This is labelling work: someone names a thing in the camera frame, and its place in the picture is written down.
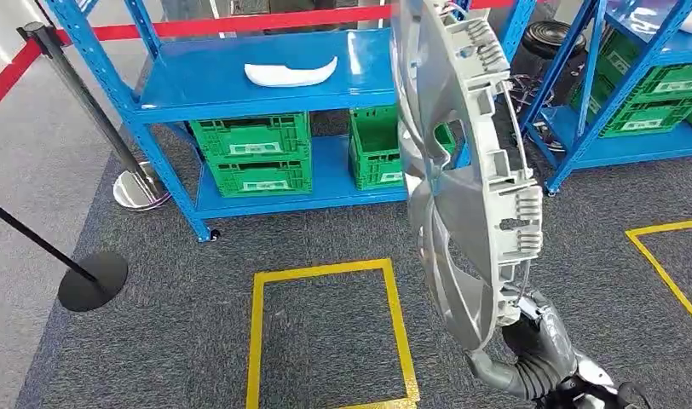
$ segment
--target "black round base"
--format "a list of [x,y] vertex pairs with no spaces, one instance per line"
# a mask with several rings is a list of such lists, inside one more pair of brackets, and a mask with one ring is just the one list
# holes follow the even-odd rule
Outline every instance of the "black round base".
[[57,291],[62,306],[76,313],[107,304],[123,289],[128,278],[128,262],[116,253],[106,251],[92,254],[79,264],[98,281],[88,281],[82,275],[68,269]]

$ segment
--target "yellow tape square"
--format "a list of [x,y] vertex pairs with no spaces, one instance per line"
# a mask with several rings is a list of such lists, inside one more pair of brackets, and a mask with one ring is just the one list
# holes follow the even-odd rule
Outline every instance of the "yellow tape square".
[[251,346],[248,356],[248,384],[245,394],[245,407],[247,409],[258,408],[258,394],[261,388],[261,349],[262,349],[262,325],[263,325],[263,287],[266,283],[284,281],[288,279],[306,279],[328,274],[355,273],[364,270],[381,270],[383,281],[386,284],[386,298],[389,302],[391,323],[394,326],[396,351],[401,363],[401,373],[404,377],[404,386],[407,397],[381,402],[366,403],[361,405],[345,406],[343,409],[415,409],[419,392],[416,382],[416,372],[413,369],[412,355],[409,350],[407,329],[404,326],[404,317],[401,314],[399,293],[396,290],[394,268],[391,260],[382,258],[363,262],[345,262],[327,266],[297,268],[293,270],[256,273],[253,277],[253,303],[251,309]]
[[627,237],[630,238],[637,249],[640,250],[645,257],[647,257],[647,260],[653,265],[653,267],[655,267],[657,274],[660,275],[662,281],[665,281],[665,284],[672,291],[672,294],[674,294],[675,297],[683,304],[685,309],[687,309],[687,312],[692,315],[692,302],[687,299],[684,293],[679,289],[678,285],[675,284],[675,281],[672,280],[670,274],[668,274],[660,262],[657,261],[655,255],[653,255],[652,252],[650,252],[639,239],[639,236],[644,234],[671,232],[674,230],[683,230],[685,228],[692,228],[692,220],[686,222],[660,224],[658,226],[648,226],[646,228],[634,228],[632,230],[627,230],[625,234],[627,234]]

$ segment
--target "shelf bottom tier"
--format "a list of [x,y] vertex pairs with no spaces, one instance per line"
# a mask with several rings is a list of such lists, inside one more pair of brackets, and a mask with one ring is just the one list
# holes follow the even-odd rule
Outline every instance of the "shelf bottom tier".
[[[577,129],[577,113],[571,107],[551,107],[542,109],[541,116],[552,134],[570,152]],[[674,130],[665,133],[597,138],[576,161],[574,168],[586,169],[685,156],[692,156],[692,126],[683,121]]]
[[349,173],[349,137],[321,136],[312,141],[313,192],[262,197],[224,198],[206,164],[200,169],[196,214],[202,219],[281,211],[367,205],[406,200],[403,186],[360,191]]

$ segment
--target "stanchion post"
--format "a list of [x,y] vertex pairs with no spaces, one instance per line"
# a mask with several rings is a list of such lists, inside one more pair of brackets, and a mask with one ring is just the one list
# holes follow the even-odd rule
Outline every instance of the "stanchion post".
[[123,289],[128,263],[120,255],[110,251],[95,253],[77,263],[2,207],[0,219],[69,267],[57,291],[63,307],[75,312],[90,311],[107,304]]
[[[27,38],[34,40],[43,54],[48,57],[51,66],[55,69],[58,76],[60,76],[62,82],[70,89],[85,111],[93,119],[97,128],[110,142],[120,162],[123,164],[123,167],[127,170],[128,175],[121,175],[118,181],[116,181],[116,187],[113,189],[118,202],[131,209],[147,210],[157,207],[166,201],[170,195],[164,191],[157,176],[152,173],[149,164],[145,163],[144,165],[146,165],[146,168],[143,169],[135,156],[130,152],[123,138],[120,137],[118,130],[115,129],[115,126],[102,110],[100,104],[88,90],[83,79],[78,75],[75,68],[63,53],[62,44],[55,33],[55,29],[39,21],[33,21],[26,24],[22,29],[19,29],[19,31]],[[140,203],[130,203],[131,199],[136,196],[132,194],[133,192],[125,192],[125,194],[121,195],[126,197],[127,199],[125,201],[129,203],[124,203],[124,201],[118,197],[119,189],[132,189],[132,185],[136,185],[141,193],[145,195],[145,198]]]

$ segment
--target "stanchion base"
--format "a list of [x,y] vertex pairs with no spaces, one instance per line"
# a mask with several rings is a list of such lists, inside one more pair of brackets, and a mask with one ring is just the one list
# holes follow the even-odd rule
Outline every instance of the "stanchion base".
[[100,308],[123,289],[128,278],[128,262],[109,251],[92,254],[80,261],[85,271],[94,275],[97,283],[68,269],[60,282],[57,297],[66,309],[76,313]]
[[153,184],[158,185],[163,192],[163,196],[151,200],[129,171],[125,171],[118,176],[115,184],[112,185],[112,195],[119,205],[129,210],[144,211],[155,209],[170,199],[170,193],[166,192],[158,179],[158,175],[153,170],[150,162],[140,162],[140,166],[148,179]]

